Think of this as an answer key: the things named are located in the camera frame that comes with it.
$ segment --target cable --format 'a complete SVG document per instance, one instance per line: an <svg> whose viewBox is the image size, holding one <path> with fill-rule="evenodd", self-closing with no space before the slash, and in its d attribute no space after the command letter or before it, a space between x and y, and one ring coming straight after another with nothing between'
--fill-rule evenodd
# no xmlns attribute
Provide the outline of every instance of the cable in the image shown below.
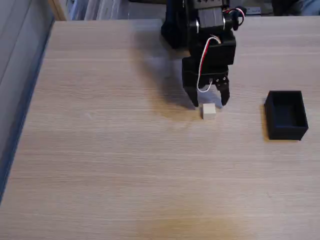
<svg viewBox="0 0 320 240"><path fill-rule="evenodd" d="M220 38L217 37L217 36L214 36L214 35L211 35L211 37L209 37L208 40L206 41L206 44L205 44L205 46L204 46L203 53L202 53L202 56L201 56L201 59L200 59L199 72L198 72L198 80L197 80L197 83L196 83L196 89L197 89L200 93L206 93L206 92L208 92L209 89L211 88L211 85L212 85L212 82L213 82L213 80L210 82L209 87L208 87L206 90L200 90L200 89L199 89L199 81L200 81L200 77L201 77L201 71L202 71L203 61L204 61L205 56L206 56L206 54L207 54L208 47L209 47L209 43L210 43L210 41L211 41L212 39L216 40L216 42L217 42L218 44L221 44Z"/></svg>
<svg viewBox="0 0 320 240"><path fill-rule="evenodd" d="M244 23L244 21L245 21L245 16L246 16L245 13L244 13L244 11L242 11L241 8L238 8L238 7L223 10L223 12L226 12L227 14L230 13L230 12L232 12L232 11L238 11L239 13L241 13L241 15L242 15L242 21L241 21L241 23L239 23L239 26L241 26L241 25Z"/></svg>

